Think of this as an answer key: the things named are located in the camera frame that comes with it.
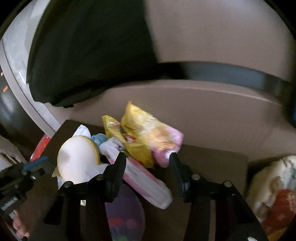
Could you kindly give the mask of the person's left hand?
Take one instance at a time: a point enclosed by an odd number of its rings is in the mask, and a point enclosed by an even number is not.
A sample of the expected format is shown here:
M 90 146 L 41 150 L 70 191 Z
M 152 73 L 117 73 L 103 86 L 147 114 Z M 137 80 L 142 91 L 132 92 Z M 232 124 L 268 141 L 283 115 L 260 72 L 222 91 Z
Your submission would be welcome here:
M 14 210 L 13 211 L 14 217 L 13 217 L 13 228 L 16 230 L 16 236 L 18 238 L 29 238 L 30 234 L 27 231 L 27 228 L 25 227 L 24 224 L 22 224 L 20 217 L 19 217 L 19 213 Z

